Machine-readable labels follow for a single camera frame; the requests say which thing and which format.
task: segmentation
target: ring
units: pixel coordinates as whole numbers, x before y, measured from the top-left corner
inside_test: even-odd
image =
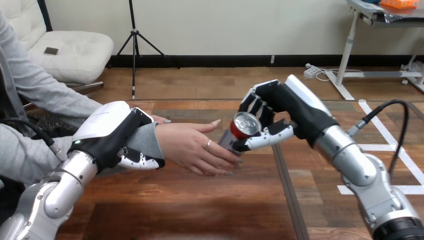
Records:
[[[209,145],[211,145],[211,142],[212,142],[212,139],[211,139],[211,140],[209,140],[209,142],[207,143],[207,146],[206,146],[206,152],[209,152]]]

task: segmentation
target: robot finger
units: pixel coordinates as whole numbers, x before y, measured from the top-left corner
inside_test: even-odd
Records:
[[[264,131],[260,132],[260,136],[253,136],[247,139],[235,141],[232,144],[232,148],[238,152],[247,152],[279,144],[295,135],[294,126],[292,124],[284,123],[284,120],[280,120],[269,127],[272,129],[272,133],[269,131],[270,129],[265,128]]]
[[[278,92],[280,84],[278,80],[272,80],[255,85],[254,90],[254,93],[258,95],[263,102],[266,102],[276,113],[286,111],[276,99],[276,96],[280,94]]]
[[[249,106],[256,99],[255,94],[250,90],[244,99],[240,103],[240,107],[238,108],[238,112],[247,112],[249,111]]]
[[[266,104],[262,105],[262,110],[259,115],[259,122],[262,124],[262,129],[274,123],[275,115],[272,108],[268,107]]]
[[[253,104],[250,105],[248,112],[256,116],[256,113],[261,109],[263,103],[260,98],[256,97]]]

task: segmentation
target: orange box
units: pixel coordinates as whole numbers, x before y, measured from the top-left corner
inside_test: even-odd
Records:
[[[410,9],[418,7],[419,0],[381,0],[381,4],[397,9]]]

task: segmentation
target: tripod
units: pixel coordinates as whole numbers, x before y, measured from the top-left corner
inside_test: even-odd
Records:
[[[142,38],[146,43],[148,43],[152,48],[154,48],[158,53],[160,53],[160,55],[162,55],[162,57],[165,58],[165,54],[163,52],[161,52],[157,47],[155,47],[155,45],[153,45],[151,42],[149,42],[143,35],[140,34],[140,32],[137,30],[136,28],[136,22],[134,20],[134,11],[133,11],[133,0],[128,0],[129,1],[129,12],[131,13],[131,23],[132,23],[132,31],[128,37],[128,39],[125,41],[125,43],[123,44],[123,46],[120,48],[118,54],[116,55],[116,58],[119,57],[119,55],[121,54],[122,50],[124,50],[125,46],[127,45],[127,43],[130,41],[130,39],[132,38],[132,99],[136,99],[136,56],[137,59],[140,59],[142,56],[140,55],[139,52],[139,42],[137,41],[137,36],[139,36],[140,38]],[[180,66],[172,61],[174,63],[174,65],[180,69]]]

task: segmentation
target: fingernail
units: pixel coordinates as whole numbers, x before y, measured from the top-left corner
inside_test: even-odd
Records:
[[[218,119],[216,121],[211,122],[211,124],[214,125],[216,128],[220,122],[221,122],[221,119]]]

